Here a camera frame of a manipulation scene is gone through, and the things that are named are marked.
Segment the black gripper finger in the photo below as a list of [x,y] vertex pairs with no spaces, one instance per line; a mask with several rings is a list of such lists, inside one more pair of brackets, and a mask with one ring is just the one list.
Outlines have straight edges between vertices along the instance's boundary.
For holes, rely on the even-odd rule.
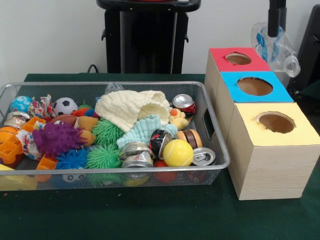
[[279,9],[279,25],[282,30],[286,31],[286,21],[287,21],[287,7],[286,0],[278,0],[278,9]]
[[269,0],[267,34],[275,38],[279,33],[279,9],[277,0]]

